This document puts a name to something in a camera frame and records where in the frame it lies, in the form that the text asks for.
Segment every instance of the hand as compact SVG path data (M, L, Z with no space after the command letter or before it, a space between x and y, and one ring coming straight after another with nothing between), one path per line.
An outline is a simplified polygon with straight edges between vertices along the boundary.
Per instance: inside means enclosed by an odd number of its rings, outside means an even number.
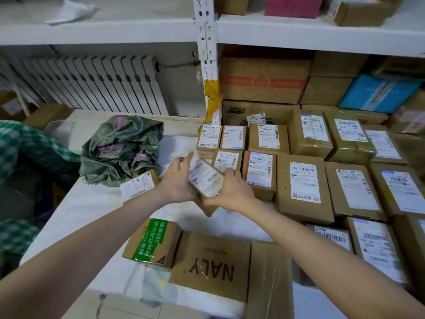
M213 198L204 200L206 206L219 206L243 214L245 208L259 200L254 197L252 188L241 178L239 171L229 168L224 172L223 189Z
M164 192L164 199L169 204L196 199L189 189L189 166L192 157L193 152L190 152L184 159L174 159L157 187Z

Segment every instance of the box with green tape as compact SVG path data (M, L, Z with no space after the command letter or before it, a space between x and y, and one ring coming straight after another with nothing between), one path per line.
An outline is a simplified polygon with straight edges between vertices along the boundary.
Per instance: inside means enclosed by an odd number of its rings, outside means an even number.
M149 218L131 235L122 257L171 269L181 235L177 223Z

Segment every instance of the green checkered fabric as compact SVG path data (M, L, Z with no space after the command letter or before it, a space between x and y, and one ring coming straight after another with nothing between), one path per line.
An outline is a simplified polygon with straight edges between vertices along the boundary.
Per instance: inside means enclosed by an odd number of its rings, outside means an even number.
M59 175L80 161L79 155L44 132L20 122L0 120L0 185L12 174L19 153Z
M40 230L26 220L0 222L0 252L23 255Z

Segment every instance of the person's left arm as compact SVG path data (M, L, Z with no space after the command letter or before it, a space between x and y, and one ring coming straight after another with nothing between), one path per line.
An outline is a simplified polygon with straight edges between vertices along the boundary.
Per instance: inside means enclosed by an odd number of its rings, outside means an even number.
M155 188L48 247L0 281L3 319L60 319L125 241L157 209L193 200L189 164L176 159Z

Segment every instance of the blue box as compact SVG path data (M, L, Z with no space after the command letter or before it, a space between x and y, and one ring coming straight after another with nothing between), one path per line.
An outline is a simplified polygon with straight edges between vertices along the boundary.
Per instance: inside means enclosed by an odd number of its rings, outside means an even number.
M353 81L339 107L393 113L421 84L361 74Z

